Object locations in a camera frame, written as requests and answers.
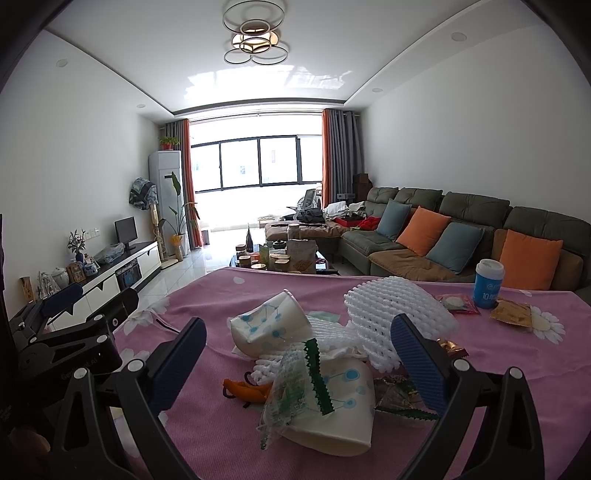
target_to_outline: sectional sofa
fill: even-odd
[[[417,281],[473,282],[476,264],[482,258],[498,260],[507,230],[548,240],[562,240],[558,267],[551,290],[571,290],[591,304],[587,286],[591,255],[591,225],[561,213],[516,206],[508,200],[449,192],[409,188],[373,188],[366,201],[368,216],[381,217],[388,201],[410,204],[411,214],[419,206],[451,217],[452,222],[475,225],[482,239],[464,270],[456,274],[377,231],[349,230],[342,233],[339,253],[366,275],[397,275]]]

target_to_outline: blue cushion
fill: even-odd
[[[426,259],[460,274],[474,254],[484,231],[465,223],[450,223]]]
[[[412,205],[405,205],[390,199],[386,205],[382,219],[379,221],[376,232],[390,240],[396,240],[411,208]]]

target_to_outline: computer monitor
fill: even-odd
[[[138,237],[138,232],[135,229],[135,218],[129,217],[115,222],[115,232],[117,233],[117,240],[125,244],[125,250],[131,251],[129,242],[132,242]]]

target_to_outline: table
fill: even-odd
[[[349,316],[343,295],[369,280],[374,277],[285,275],[222,268],[158,302],[154,308],[161,312],[160,317],[178,329],[192,316],[202,318],[207,326],[207,346],[177,401],[165,412],[166,431],[200,478],[373,480],[394,479],[401,473],[419,450],[432,423],[404,422],[378,411],[371,449],[351,458],[325,455],[287,439],[278,439],[268,451],[262,451],[256,429],[260,410],[243,408],[242,402],[222,395],[225,378],[241,380],[254,364],[253,360],[231,353],[234,342],[228,318],[258,307],[286,288],[306,314],[329,312],[338,315],[339,323],[345,325]],[[470,294],[473,288],[470,284],[419,285],[436,295]],[[457,315],[459,328],[449,339],[466,348],[467,360],[478,370],[504,373],[511,366],[523,370],[540,419],[546,479],[557,480],[591,429],[591,308],[572,292],[503,288],[501,295],[556,316],[566,330],[563,341],[555,345],[532,332],[492,320],[489,310],[482,310],[481,315]],[[153,352],[160,342],[174,338],[174,332],[143,317],[130,318],[115,332],[117,348],[125,352],[126,358],[145,358],[142,355]],[[475,412],[467,441],[462,443],[446,478],[462,473],[482,421],[482,410]],[[134,457],[131,461],[142,471]]]
[[[253,246],[253,250],[258,252],[258,245]],[[338,270],[326,259],[326,257],[320,252],[316,252],[316,274],[317,275],[339,275]],[[230,260],[230,267],[238,267],[238,259],[236,255]]]

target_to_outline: white foam net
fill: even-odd
[[[400,357],[390,340],[390,325],[396,315],[405,313],[431,340],[445,338],[457,326],[456,319],[441,303],[401,277],[363,283],[345,294],[345,305],[364,352],[382,373],[400,366]]]

